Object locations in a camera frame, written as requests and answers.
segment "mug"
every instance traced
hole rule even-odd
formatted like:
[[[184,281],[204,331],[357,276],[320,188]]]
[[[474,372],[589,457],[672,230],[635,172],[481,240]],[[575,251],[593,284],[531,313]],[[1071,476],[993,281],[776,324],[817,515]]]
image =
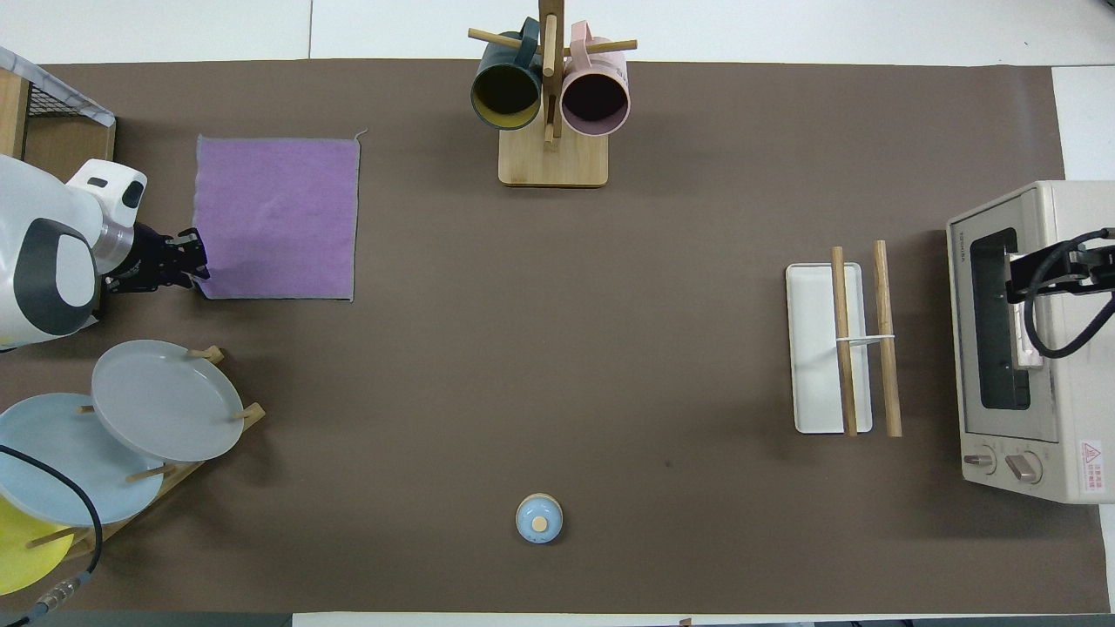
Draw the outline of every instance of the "mug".
[[[578,133],[609,135],[623,126],[631,109],[627,57],[618,51],[590,55],[590,44],[611,40],[592,37],[588,21],[574,23],[572,31],[572,57],[565,62],[561,86],[562,119]]]
[[[502,33],[522,41],[518,49],[488,44],[473,78],[473,109],[501,131],[530,124],[542,107],[542,61],[537,55],[539,20],[526,18],[518,32]]]

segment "black cable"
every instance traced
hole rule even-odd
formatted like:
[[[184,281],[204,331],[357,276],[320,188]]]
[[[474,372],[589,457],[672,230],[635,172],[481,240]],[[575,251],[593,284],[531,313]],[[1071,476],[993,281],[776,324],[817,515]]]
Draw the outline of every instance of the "black cable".
[[[78,485],[77,483],[74,483],[74,480],[71,480],[70,478],[66,476],[61,472],[55,470],[49,464],[40,462],[39,460],[36,460],[35,457],[32,457],[32,456],[30,456],[30,455],[28,455],[26,453],[21,453],[21,452],[14,450],[14,448],[9,447],[9,446],[4,446],[3,444],[0,444],[0,453],[4,453],[7,455],[16,457],[17,460],[19,460],[21,462],[30,464],[30,465],[32,465],[32,466],[41,470],[42,472],[49,474],[50,476],[54,476],[58,481],[62,482],[67,488],[69,488],[70,490],[72,490],[75,494],[77,494],[78,499],[81,499],[81,503],[84,503],[85,508],[87,510],[89,510],[89,518],[93,520],[93,557],[89,558],[89,566],[86,567],[86,569],[81,573],[81,576],[79,576],[80,580],[88,579],[89,576],[93,575],[93,569],[97,568],[97,562],[100,561],[100,549],[101,549],[101,544],[104,544],[104,542],[105,542],[104,529],[101,528],[101,524],[100,524],[100,517],[97,514],[97,508],[95,508],[93,505],[93,500],[89,499],[89,495],[85,493],[85,490],[81,490],[80,485]],[[61,598],[58,599],[57,602],[61,602],[62,600],[65,600],[66,598],[68,598],[68,595],[72,594],[72,591],[76,590],[77,586],[80,586],[80,583],[81,583],[81,581],[77,581],[75,586],[72,586],[71,588],[69,588],[66,591],[62,591],[61,592]],[[51,591],[48,592],[48,595],[55,592],[57,589],[58,589],[58,586],[56,586],[55,589],[51,589]],[[21,625],[27,625],[28,623],[30,623],[35,618],[38,618],[39,616],[41,616],[42,614],[46,614],[49,609],[51,609],[50,607],[47,607],[46,605],[43,605],[43,602],[42,602],[41,599],[40,599],[40,601],[38,604],[36,604],[36,606],[37,606],[36,610],[32,610],[31,612],[28,612],[26,616],[23,616],[22,618],[20,618],[19,620],[17,620],[14,623],[9,624],[7,627],[20,627]]]
[[[1041,341],[1038,337],[1037,326],[1034,322],[1034,301],[1037,299],[1038,290],[1041,288],[1054,283],[1056,281],[1043,281],[1041,277],[1045,277],[1046,272],[1053,268],[1053,264],[1057,259],[1068,252],[1069,250],[1078,248],[1086,241],[1107,239],[1109,237],[1107,229],[1099,229],[1098,231],[1092,231],[1090,233],[1084,233],[1083,235],[1077,235],[1072,240],[1061,242],[1057,248],[1050,252],[1045,260],[1038,266],[1038,269],[1034,272],[1034,278],[1030,279],[1030,284],[1026,290],[1026,300],[1022,307],[1022,322],[1026,326],[1026,335],[1030,338],[1030,344],[1037,349],[1038,354],[1043,357],[1048,357],[1050,359],[1060,359],[1061,357],[1068,357],[1069,355],[1076,353],[1082,346],[1087,344],[1095,337],[1099,328],[1103,327],[1107,320],[1115,315],[1115,292],[1112,293],[1111,300],[1104,305],[1103,309],[1096,314],[1096,317],[1088,322],[1088,326],[1084,327],[1073,341],[1066,344],[1060,348],[1049,348],[1046,343]]]

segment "wooden peg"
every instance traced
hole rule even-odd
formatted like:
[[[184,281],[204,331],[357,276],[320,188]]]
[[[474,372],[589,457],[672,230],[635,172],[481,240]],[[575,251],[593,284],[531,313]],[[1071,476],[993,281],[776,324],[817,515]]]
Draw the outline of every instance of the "wooden peg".
[[[542,39],[542,75],[554,75],[554,60],[558,56],[554,44],[558,38],[558,16],[550,13],[546,16],[546,31]]]
[[[875,308],[879,310],[879,335],[893,336],[891,279],[886,270],[886,242],[875,240]],[[886,435],[902,437],[902,411],[899,407],[899,374],[894,357],[894,338],[879,343],[883,367],[883,407],[886,412]]]
[[[186,350],[186,357],[201,357],[216,366],[224,359],[224,353],[221,353],[221,349],[216,346],[211,346],[205,350]]]
[[[41,546],[43,546],[43,544],[46,544],[48,542],[54,542],[55,540],[60,540],[60,539],[62,539],[62,538],[65,538],[67,536],[74,536],[74,534],[78,533],[79,531],[81,531],[84,529],[85,529],[84,527],[67,527],[66,529],[59,529],[58,531],[55,531],[54,533],[48,533],[47,536],[43,536],[42,538],[36,538],[35,540],[31,540],[30,542],[28,542],[26,544],[26,547],[28,549],[35,549],[35,548],[41,547]]]
[[[481,41],[487,41],[488,44],[498,44],[500,46],[506,46],[507,48],[517,49],[522,44],[518,39],[514,37],[507,37],[505,35],[496,35],[494,32],[488,32],[486,30],[481,30],[478,28],[468,29],[469,39],[478,39]]]
[[[849,336],[847,287],[844,284],[844,248],[833,247],[833,314],[836,317],[836,337]],[[846,341],[836,343],[836,368],[840,373],[841,412],[844,415],[844,435],[860,433],[855,422],[855,387],[852,380],[852,347]]]
[[[488,32],[486,30],[481,30],[478,28],[469,28],[468,29],[468,38],[469,39],[476,39],[476,40],[479,40],[479,41],[486,41],[488,44],[497,44],[500,46],[506,46],[507,48],[515,48],[515,49],[517,49],[518,46],[520,46],[520,40],[515,39],[514,37],[507,37],[506,35],[496,35],[494,32]],[[590,45],[585,46],[585,49],[589,51],[590,55],[597,55],[597,54],[600,54],[600,52],[622,52],[624,50],[638,50],[639,49],[639,40],[638,39],[621,39],[619,41],[605,41],[603,44],[590,44]],[[545,74],[544,73],[544,69],[545,69],[545,65],[544,65],[544,62],[545,62],[545,58],[544,58],[545,57],[545,47],[544,46],[539,46],[537,49],[536,49],[536,52],[539,55],[543,55],[543,74]],[[554,55],[554,57],[555,57],[554,58],[554,67],[555,68],[556,68],[556,61],[558,61],[556,56],[558,55]],[[573,52],[571,52],[569,48],[562,48],[561,49],[561,56],[562,56],[562,58],[572,57]]]
[[[233,414],[232,417],[237,421],[244,421],[244,428],[248,428],[265,415],[268,413],[263,411],[263,407],[259,403],[252,403],[248,407],[244,407],[243,412]]]
[[[147,479],[148,476],[155,476],[155,475],[159,475],[159,474],[166,474],[166,473],[173,471],[174,469],[175,469],[174,464],[166,463],[166,464],[163,464],[163,465],[158,466],[157,469],[151,469],[151,470],[146,470],[146,471],[143,471],[143,472],[137,472],[135,474],[129,474],[127,476],[127,479],[125,479],[125,481],[127,481],[128,483],[135,483],[135,482],[139,481],[140,479]]]

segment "pink mug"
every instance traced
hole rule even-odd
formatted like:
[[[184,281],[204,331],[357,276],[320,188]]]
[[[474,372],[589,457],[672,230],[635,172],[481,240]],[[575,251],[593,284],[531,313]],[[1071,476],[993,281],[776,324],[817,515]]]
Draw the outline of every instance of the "pink mug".
[[[609,135],[627,122],[631,109],[627,57],[623,52],[595,52],[588,46],[611,41],[592,37],[589,22],[573,25],[561,86],[561,116],[573,131],[584,135]]]

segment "mug rack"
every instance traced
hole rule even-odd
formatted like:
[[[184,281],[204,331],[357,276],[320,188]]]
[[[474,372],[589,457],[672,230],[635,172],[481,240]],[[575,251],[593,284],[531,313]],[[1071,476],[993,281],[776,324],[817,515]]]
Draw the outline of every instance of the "mug rack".
[[[500,182],[525,187],[601,187],[608,183],[608,136],[563,133],[561,91],[564,59],[564,0],[539,0],[542,38],[542,110],[529,125],[500,132]],[[520,41],[468,29],[468,37],[518,48]],[[588,46],[589,54],[634,50],[638,40]]]

